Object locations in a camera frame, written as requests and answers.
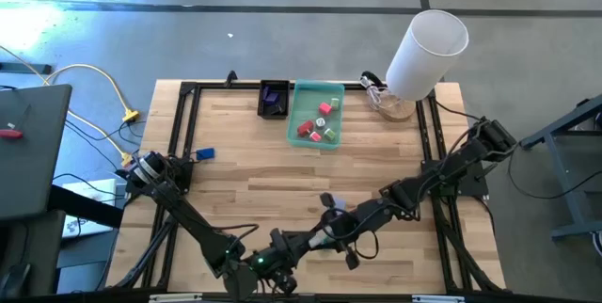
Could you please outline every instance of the yellow cable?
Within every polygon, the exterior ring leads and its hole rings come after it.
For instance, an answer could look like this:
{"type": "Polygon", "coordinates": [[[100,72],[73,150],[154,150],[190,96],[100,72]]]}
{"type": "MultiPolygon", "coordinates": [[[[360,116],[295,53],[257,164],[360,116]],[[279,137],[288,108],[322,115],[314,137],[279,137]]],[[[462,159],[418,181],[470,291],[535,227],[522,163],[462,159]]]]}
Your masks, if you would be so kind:
{"type": "Polygon", "coordinates": [[[117,85],[115,84],[115,81],[113,81],[113,78],[111,76],[109,76],[108,73],[103,72],[99,68],[96,68],[96,67],[91,66],[89,64],[71,64],[71,65],[69,65],[67,67],[61,68],[61,69],[57,70],[56,72],[51,73],[48,77],[42,78],[44,80],[44,84],[50,85],[50,83],[48,83],[48,81],[50,81],[53,77],[57,77],[60,73],[64,72],[65,70],[72,69],[72,68],[88,68],[88,69],[92,69],[93,71],[98,72],[102,76],[106,77],[106,79],[108,79],[109,82],[111,82],[111,85],[113,86],[113,89],[117,93],[117,96],[119,97],[119,101],[123,105],[123,108],[125,109],[125,112],[128,113],[128,112],[132,111],[125,104],[125,101],[123,100],[123,96],[121,96],[121,92],[119,91],[119,88],[117,88],[117,85]]]}
{"type": "MultiPolygon", "coordinates": [[[[9,53],[11,56],[17,58],[21,63],[23,63],[30,71],[32,71],[34,74],[36,74],[42,81],[42,84],[45,86],[50,86],[50,83],[48,83],[48,81],[52,78],[52,77],[56,77],[57,75],[59,75],[61,72],[67,70],[67,69],[71,69],[71,68],[90,68],[96,72],[99,72],[101,75],[105,76],[113,85],[113,88],[115,89],[117,95],[119,96],[119,100],[121,101],[121,104],[123,105],[123,107],[125,108],[125,114],[126,116],[129,113],[132,113],[132,110],[128,108],[128,106],[125,104],[125,101],[123,100],[123,97],[121,96],[121,93],[119,92],[119,89],[117,88],[117,85],[115,84],[115,82],[113,81],[113,78],[111,78],[111,76],[109,76],[108,73],[103,72],[102,70],[88,65],[88,64],[72,64],[70,66],[67,66],[65,68],[62,68],[60,70],[57,70],[56,72],[53,72],[52,74],[50,74],[47,78],[44,78],[41,76],[41,74],[36,71],[34,69],[34,67],[32,67],[29,63],[25,62],[23,59],[21,59],[20,57],[16,56],[15,54],[13,54],[9,49],[5,48],[4,46],[0,45],[0,49],[6,51],[7,53],[9,53]]],[[[106,132],[99,128],[98,126],[94,125],[93,123],[89,122],[88,120],[80,117],[79,115],[75,114],[74,112],[71,111],[71,109],[69,108],[68,111],[69,115],[73,116],[74,118],[82,121],[84,124],[87,124],[89,127],[91,127],[92,129],[95,129],[96,131],[98,131],[99,133],[101,133],[112,145],[113,147],[115,147],[115,149],[117,149],[117,151],[119,152],[119,154],[121,154],[121,159],[122,159],[122,164],[129,162],[129,159],[131,158],[131,155],[129,153],[124,152],[118,145],[117,143],[115,143],[115,141],[106,134],[106,132]]]]}

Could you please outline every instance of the teal plastic bin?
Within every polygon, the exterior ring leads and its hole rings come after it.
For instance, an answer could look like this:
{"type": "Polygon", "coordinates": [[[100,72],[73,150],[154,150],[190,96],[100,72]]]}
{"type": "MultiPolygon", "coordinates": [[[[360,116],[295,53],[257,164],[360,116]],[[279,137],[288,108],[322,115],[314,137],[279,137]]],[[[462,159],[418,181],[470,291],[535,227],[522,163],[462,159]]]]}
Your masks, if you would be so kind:
{"type": "Polygon", "coordinates": [[[289,127],[287,138],[295,147],[334,150],[341,144],[342,135],[342,108],[345,97],[345,86],[342,84],[315,82],[308,80],[297,80],[294,85],[293,108],[289,116],[289,127]],[[333,98],[339,99],[339,109],[332,109],[330,115],[324,116],[318,110],[321,103],[330,104],[333,98]],[[318,118],[326,121],[324,129],[318,129],[315,125],[318,118]],[[314,130],[320,134],[320,142],[312,141],[309,136],[300,137],[297,127],[307,120],[313,121],[314,130]],[[330,128],[336,133],[333,140],[328,140],[324,132],[330,128]]]}

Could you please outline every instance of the purple object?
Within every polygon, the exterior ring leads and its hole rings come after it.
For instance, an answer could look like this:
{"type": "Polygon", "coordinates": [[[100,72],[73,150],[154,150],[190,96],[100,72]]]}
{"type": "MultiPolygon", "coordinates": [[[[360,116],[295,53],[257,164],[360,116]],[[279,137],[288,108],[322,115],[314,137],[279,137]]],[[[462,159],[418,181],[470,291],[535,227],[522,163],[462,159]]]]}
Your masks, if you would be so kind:
{"type": "Polygon", "coordinates": [[[276,102],[278,102],[278,94],[275,92],[271,92],[269,95],[267,95],[267,97],[265,98],[265,103],[268,105],[272,105],[275,104],[276,102]]]}
{"type": "Polygon", "coordinates": [[[268,95],[269,95],[269,94],[270,94],[270,88],[269,88],[269,87],[265,87],[265,88],[263,89],[263,100],[264,100],[264,101],[266,101],[266,100],[267,100],[267,97],[268,97],[268,95]]]}

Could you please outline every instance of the yellow connector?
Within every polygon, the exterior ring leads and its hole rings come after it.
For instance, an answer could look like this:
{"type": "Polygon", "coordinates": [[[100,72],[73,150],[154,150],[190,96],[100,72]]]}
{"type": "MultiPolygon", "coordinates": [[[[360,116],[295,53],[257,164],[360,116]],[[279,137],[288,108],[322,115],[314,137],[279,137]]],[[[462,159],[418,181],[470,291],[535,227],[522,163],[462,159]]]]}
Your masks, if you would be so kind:
{"type": "Polygon", "coordinates": [[[126,110],[125,111],[125,116],[123,117],[123,121],[134,121],[135,119],[138,118],[138,116],[140,115],[140,113],[138,112],[138,110],[126,110]]]}
{"type": "Polygon", "coordinates": [[[122,167],[126,167],[127,165],[130,164],[130,162],[132,161],[132,155],[124,152],[121,154],[121,166],[122,167]]]}

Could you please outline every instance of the red cube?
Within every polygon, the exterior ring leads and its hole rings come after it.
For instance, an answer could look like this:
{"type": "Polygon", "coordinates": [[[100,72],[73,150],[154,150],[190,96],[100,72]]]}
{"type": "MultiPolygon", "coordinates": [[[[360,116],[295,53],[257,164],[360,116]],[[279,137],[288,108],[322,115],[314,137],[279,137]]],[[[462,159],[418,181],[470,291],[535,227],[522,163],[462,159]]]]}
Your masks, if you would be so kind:
{"type": "Polygon", "coordinates": [[[316,132],[311,133],[311,135],[309,135],[309,138],[311,138],[311,140],[314,142],[320,142],[320,140],[322,140],[322,137],[320,136],[320,134],[318,134],[316,132]]]}
{"type": "Polygon", "coordinates": [[[328,116],[328,115],[330,115],[330,112],[332,111],[332,106],[322,102],[320,104],[319,110],[322,113],[322,115],[328,116]]]}
{"type": "Polygon", "coordinates": [[[299,125],[297,127],[297,134],[301,137],[305,137],[309,135],[313,131],[313,122],[311,120],[306,120],[305,123],[299,125]]]}

